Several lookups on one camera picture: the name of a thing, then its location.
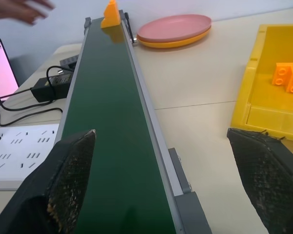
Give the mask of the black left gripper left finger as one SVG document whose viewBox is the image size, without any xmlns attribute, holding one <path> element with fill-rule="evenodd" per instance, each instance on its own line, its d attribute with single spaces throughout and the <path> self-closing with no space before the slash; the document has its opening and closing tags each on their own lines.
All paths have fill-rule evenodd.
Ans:
<svg viewBox="0 0 293 234">
<path fill-rule="evenodd" d="M 0 234 L 73 234 L 83 205 L 96 132 L 58 141 L 0 214 Z"/>
</svg>

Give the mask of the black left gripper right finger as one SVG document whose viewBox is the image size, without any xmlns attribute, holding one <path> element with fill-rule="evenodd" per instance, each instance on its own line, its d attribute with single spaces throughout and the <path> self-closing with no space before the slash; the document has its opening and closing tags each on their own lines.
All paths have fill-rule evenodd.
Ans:
<svg viewBox="0 0 293 234">
<path fill-rule="evenodd" d="M 293 153 L 267 131 L 229 128 L 242 185 L 269 234 L 293 234 Z"/>
</svg>

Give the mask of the green conveyor belt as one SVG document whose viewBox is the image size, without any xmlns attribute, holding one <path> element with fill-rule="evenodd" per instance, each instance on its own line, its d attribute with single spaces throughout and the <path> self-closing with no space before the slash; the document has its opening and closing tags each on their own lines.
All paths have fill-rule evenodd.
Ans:
<svg viewBox="0 0 293 234">
<path fill-rule="evenodd" d="M 75 68 L 60 140 L 95 130 L 83 205 L 73 234 L 211 234 L 196 193 L 183 188 L 132 59 L 128 14 L 91 22 Z"/>
</svg>

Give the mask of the person's hand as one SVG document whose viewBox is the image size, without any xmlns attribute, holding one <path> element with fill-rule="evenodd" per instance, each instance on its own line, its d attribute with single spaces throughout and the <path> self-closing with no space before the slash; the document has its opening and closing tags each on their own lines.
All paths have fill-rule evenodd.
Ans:
<svg viewBox="0 0 293 234">
<path fill-rule="evenodd" d="M 50 0 L 0 0 L 0 20 L 12 19 L 28 25 L 34 25 L 38 18 L 45 19 L 47 15 L 30 5 L 34 2 L 48 10 L 55 8 Z"/>
</svg>

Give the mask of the white power strip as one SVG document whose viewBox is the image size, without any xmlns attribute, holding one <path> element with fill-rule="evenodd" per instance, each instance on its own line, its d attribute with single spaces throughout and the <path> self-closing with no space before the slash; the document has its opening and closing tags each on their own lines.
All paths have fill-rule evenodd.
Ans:
<svg viewBox="0 0 293 234">
<path fill-rule="evenodd" d="M 15 191 L 48 156 L 58 124 L 0 127 L 0 191 Z"/>
</svg>

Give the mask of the black power adapter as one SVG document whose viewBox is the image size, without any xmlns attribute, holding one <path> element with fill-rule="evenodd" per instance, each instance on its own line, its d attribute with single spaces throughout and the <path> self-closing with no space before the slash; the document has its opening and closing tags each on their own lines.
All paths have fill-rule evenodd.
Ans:
<svg viewBox="0 0 293 234">
<path fill-rule="evenodd" d="M 62 74 L 40 78 L 31 88 L 31 93 L 38 102 L 47 102 L 66 98 L 72 81 L 72 74 Z"/>
</svg>

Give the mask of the yellow plastic bin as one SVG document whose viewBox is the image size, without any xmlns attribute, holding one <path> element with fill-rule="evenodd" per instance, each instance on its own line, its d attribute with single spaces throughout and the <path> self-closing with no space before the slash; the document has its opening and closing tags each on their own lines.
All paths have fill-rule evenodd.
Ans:
<svg viewBox="0 0 293 234">
<path fill-rule="evenodd" d="M 293 141 L 293 24 L 260 25 L 230 125 Z"/>
</svg>

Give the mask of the grey control box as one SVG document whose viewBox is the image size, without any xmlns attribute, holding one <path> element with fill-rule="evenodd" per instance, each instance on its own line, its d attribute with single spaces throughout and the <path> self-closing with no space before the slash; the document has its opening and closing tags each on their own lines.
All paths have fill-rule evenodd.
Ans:
<svg viewBox="0 0 293 234">
<path fill-rule="evenodd" d="M 74 70 L 78 61 L 79 55 L 71 56 L 60 61 L 60 66 Z"/>
</svg>

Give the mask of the laptop with pink screen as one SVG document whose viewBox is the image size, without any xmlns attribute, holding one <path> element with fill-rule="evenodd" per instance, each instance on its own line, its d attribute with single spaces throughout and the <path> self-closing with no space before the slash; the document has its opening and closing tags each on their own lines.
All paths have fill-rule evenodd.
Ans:
<svg viewBox="0 0 293 234">
<path fill-rule="evenodd" d="M 0 39 L 0 98 L 4 102 L 8 97 L 3 97 L 14 93 L 19 88 L 14 72 L 11 68 L 9 58 Z"/>
</svg>

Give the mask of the yellow plate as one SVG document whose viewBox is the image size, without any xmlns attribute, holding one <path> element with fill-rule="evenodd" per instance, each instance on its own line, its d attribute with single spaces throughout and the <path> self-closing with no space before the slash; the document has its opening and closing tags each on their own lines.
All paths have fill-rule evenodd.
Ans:
<svg viewBox="0 0 293 234">
<path fill-rule="evenodd" d="M 143 46 L 149 47 L 149 48 L 156 48 L 156 49 L 169 49 L 169 48 L 177 48 L 177 47 L 182 47 L 186 45 L 190 45 L 192 43 L 195 43 L 199 41 L 200 39 L 203 39 L 205 36 L 207 36 L 211 31 L 211 27 L 194 37 L 191 37 L 189 39 L 183 39 L 179 41 L 172 41 L 172 42 L 148 42 L 146 40 L 142 40 L 139 37 L 137 37 L 137 41 L 142 44 Z"/>
</svg>

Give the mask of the orange toy block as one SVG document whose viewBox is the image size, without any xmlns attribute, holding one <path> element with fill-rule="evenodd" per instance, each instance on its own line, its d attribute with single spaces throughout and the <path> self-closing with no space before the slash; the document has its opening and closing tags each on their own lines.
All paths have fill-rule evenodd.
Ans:
<svg viewBox="0 0 293 234">
<path fill-rule="evenodd" d="M 121 17 L 116 0 L 110 0 L 101 22 L 101 28 L 113 27 L 121 24 Z"/>
</svg>

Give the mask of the pink plate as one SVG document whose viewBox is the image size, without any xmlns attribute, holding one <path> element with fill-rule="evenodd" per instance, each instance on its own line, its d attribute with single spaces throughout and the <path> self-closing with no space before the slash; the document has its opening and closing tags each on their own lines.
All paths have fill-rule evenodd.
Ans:
<svg viewBox="0 0 293 234">
<path fill-rule="evenodd" d="M 148 42 L 172 42 L 197 36 L 211 27 L 211 18 L 198 14 L 169 16 L 143 25 L 137 37 Z"/>
</svg>

